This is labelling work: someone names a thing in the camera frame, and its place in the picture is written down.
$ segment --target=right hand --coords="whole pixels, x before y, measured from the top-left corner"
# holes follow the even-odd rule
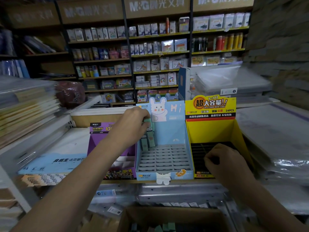
[[[212,157],[219,158],[220,163],[214,164],[211,161]],[[204,161],[210,173],[230,191],[242,190],[257,182],[245,159],[238,151],[226,145],[215,145],[205,155]]]

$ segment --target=left hand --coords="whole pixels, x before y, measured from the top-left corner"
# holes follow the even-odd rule
[[[129,148],[141,139],[150,126],[149,122],[143,123],[145,118],[150,118],[146,109],[140,107],[127,109],[112,126],[107,138],[110,139],[112,145],[117,145],[124,150]]]

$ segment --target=wall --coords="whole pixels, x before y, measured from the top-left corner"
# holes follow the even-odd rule
[[[309,0],[255,0],[246,49],[272,97],[309,110]]]

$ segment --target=purple display box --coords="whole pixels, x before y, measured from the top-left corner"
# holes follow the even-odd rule
[[[87,155],[107,136],[114,123],[91,123]],[[137,144],[126,149],[106,173],[105,179],[136,179]]]

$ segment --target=m&g 晨光文具 sign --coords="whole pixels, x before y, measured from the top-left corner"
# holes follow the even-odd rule
[[[6,11],[15,29],[60,25],[56,6],[52,2],[14,6]]]
[[[190,0],[125,0],[127,19],[190,12]]]
[[[121,0],[64,0],[57,3],[64,24],[123,19]]]
[[[254,0],[193,0],[193,11],[223,10],[253,6]]]

